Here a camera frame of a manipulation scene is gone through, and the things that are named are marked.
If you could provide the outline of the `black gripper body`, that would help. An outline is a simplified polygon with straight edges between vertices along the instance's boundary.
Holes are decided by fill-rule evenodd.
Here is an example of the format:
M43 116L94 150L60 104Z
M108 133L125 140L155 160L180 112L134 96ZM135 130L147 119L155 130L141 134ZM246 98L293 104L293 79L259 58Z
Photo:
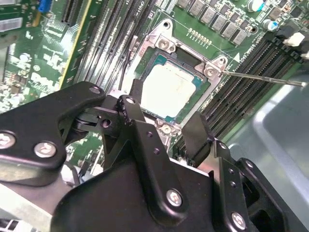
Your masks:
M189 215L177 227L165 227L149 213L138 171L125 160L75 187L59 202L54 232L225 232L226 223L204 173L172 160L189 200Z

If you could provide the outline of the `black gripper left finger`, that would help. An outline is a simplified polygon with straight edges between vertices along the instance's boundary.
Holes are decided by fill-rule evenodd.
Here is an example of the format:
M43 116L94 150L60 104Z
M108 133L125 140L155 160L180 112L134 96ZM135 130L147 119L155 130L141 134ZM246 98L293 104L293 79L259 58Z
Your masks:
M155 127L145 121L132 96L120 96L109 108L103 107L105 100L102 89L80 82L1 114L1 133L14 139L0 148L1 181L33 187L54 183L66 159L66 145L97 129L116 139L108 171L134 157L154 221L179 225L187 218L189 202ZM102 129L106 119L111 125Z

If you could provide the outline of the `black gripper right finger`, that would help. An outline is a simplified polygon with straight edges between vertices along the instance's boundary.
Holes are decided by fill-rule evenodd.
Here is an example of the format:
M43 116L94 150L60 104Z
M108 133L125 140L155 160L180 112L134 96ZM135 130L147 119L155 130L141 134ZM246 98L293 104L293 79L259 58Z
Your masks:
M211 217L218 232L288 232L278 195L250 160L235 160L195 112L182 129L187 155L212 180Z

